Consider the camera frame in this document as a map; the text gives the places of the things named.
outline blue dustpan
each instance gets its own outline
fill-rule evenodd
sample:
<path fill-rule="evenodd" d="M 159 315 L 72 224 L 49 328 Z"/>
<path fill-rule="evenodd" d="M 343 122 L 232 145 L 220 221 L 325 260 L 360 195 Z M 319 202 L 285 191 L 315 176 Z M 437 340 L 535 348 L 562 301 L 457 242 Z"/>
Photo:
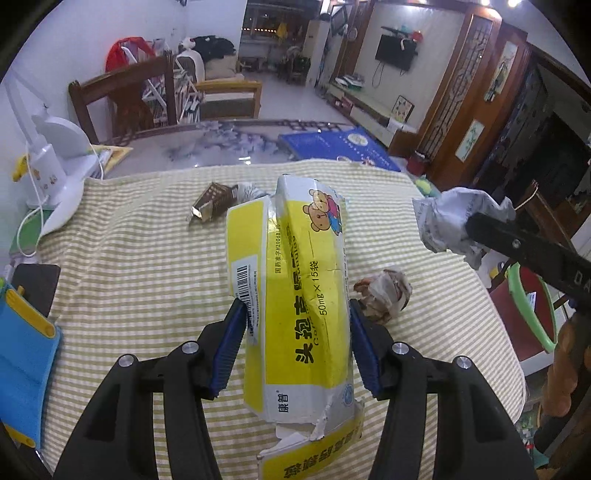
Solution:
<path fill-rule="evenodd" d="M 0 420 L 31 448 L 41 445 L 41 413 L 60 329 L 0 278 Z"/>

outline blue logo on box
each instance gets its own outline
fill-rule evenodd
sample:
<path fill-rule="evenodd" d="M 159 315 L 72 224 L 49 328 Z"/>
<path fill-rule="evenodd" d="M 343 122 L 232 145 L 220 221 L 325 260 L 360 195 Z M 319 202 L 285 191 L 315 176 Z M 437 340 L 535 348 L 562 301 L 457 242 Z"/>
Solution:
<path fill-rule="evenodd" d="M 346 406 L 349 406 L 353 403 L 353 385 L 346 384 L 345 385 L 345 391 L 343 392 L 343 402 Z"/>

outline tablecloth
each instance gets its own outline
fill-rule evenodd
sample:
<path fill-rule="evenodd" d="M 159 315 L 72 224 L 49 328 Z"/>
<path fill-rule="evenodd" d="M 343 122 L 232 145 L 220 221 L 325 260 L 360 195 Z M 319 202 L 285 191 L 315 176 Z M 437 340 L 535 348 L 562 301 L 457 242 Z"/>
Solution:
<path fill-rule="evenodd" d="M 387 325 L 393 337 L 431 358 L 471 357 L 517 420 L 525 381 L 501 319 L 461 257 L 433 254 L 422 245 L 411 203 L 420 194 L 405 175 L 322 160 L 194 168 L 102 183 L 89 179 L 70 222 L 40 245 L 42 261 L 62 269 L 50 317 L 62 328 L 63 340 L 43 417 L 43 454 L 51 465 L 120 355 L 164 356 L 228 311 L 225 220 L 186 226 L 200 192 L 211 181 L 252 181 L 272 192 L 283 173 L 316 178 L 346 198 L 350 291 L 360 278 L 388 265 L 406 273 L 413 296 Z M 255 479 L 256 454 L 277 442 L 274 426 L 243 405 L 244 361 L 243 341 L 227 389 L 215 402 L 204 402 L 220 471 L 230 480 Z M 388 403 L 363 388 L 356 366 L 354 384 L 357 398 L 366 398 L 363 436 L 317 479 L 365 479 L 371 469 Z M 421 479 L 432 475 L 436 410 L 432 395 Z M 154 421 L 159 472 L 170 478 L 161 396 L 155 399 Z"/>

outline silver screw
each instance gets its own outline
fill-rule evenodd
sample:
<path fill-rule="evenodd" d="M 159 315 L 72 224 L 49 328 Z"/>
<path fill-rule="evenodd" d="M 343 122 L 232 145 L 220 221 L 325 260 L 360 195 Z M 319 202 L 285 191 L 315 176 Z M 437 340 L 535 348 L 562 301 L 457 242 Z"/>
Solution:
<path fill-rule="evenodd" d="M 118 364 L 120 367 L 128 367 L 134 363 L 134 357 L 132 355 L 123 355 L 119 357 Z"/>
<path fill-rule="evenodd" d="M 199 344 L 197 342 L 187 342 L 181 347 L 183 353 L 196 353 L 199 351 Z"/>
<path fill-rule="evenodd" d="M 472 360 L 470 360 L 466 356 L 459 356 L 456 358 L 457 366 L 463 368 L 464 370 L 468 370 L 472 366 Z"/>
<path fill-rule="evenodd" d="M 408 345 L 402 342 L 396 342 L 392 345 L 392 351 L 398 355 L 406 355 L 408 353 Z"/>

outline cartoon bear illustration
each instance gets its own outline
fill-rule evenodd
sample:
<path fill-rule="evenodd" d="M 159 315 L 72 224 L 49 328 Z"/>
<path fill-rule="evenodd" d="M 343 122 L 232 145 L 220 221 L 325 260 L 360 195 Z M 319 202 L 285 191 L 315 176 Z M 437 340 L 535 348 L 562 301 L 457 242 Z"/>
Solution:
<path fill-rule="evenodd" d="M 304 205 L 302 207 L 304 213 L 310 216 L 312 220 L 312 230 L 320 232 L 321 230 L 328 230 L 330 228 L 330 220 L 328 215 L 321 210 L 318 210 L 314 203 L 310 205 Z"/>
<path fill-rule="evenodd" d="M 324 192 L 321 192 L 320 190 L 310 189 L 309 193 L 312 196 L 313 203 L 309 207 L 307 207 L 308 211 L 304 210 L 304 213 L 309 214 L 310 209 L 312 209 L 313 214 L 309 214 L 310 218 L 312 218 L 313 215 L 326 215 L 326 218 L 329 222 L 329 226 L 332 228 L 335 235 L 341 233 L 343 230 L 340 221 L 339 205 L 330 195 L 327 195 Z M 314 229 L 314 231 L 318 231 L 314 228 L 315 225 L 316 223 L 314 223 L 314 219 L 312 219 L 312 228 Z"/>

